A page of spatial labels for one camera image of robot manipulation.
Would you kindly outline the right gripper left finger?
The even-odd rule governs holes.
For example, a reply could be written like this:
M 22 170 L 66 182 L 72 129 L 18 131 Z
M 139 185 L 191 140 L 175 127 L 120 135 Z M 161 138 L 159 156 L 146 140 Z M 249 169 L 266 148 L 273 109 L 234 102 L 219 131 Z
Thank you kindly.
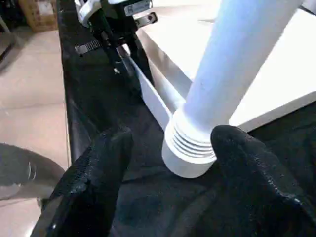
M 127 127 L 99 134 L 59 180 L 31 235 L 108 236 L 132 148 Z

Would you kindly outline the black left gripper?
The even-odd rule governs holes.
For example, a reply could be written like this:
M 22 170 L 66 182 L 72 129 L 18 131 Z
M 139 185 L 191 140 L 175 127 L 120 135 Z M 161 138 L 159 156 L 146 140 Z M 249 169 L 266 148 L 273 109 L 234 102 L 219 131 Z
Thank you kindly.
M 78 55 L 102 48 L 116 74 L 132 94 L 139 93 L 139 80 L 134 66 L 122 45 L 127 44 L 130 56 L 154 86 L 146 52 L 135 34 L 140 28 L 158 21 L 155 12 L 142 14 L 153 8 L 151 0 L 76 0 L 79 22 L 89 28 L 95 39 L 76 46 Z

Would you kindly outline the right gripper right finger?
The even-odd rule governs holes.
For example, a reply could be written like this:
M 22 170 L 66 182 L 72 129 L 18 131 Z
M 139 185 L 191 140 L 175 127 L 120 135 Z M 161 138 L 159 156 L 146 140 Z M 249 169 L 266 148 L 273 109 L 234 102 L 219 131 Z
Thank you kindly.
M 243 237 L 314 237 L 316 206 L 278 157 L 260 140 L 229 125 L 211 144 Z

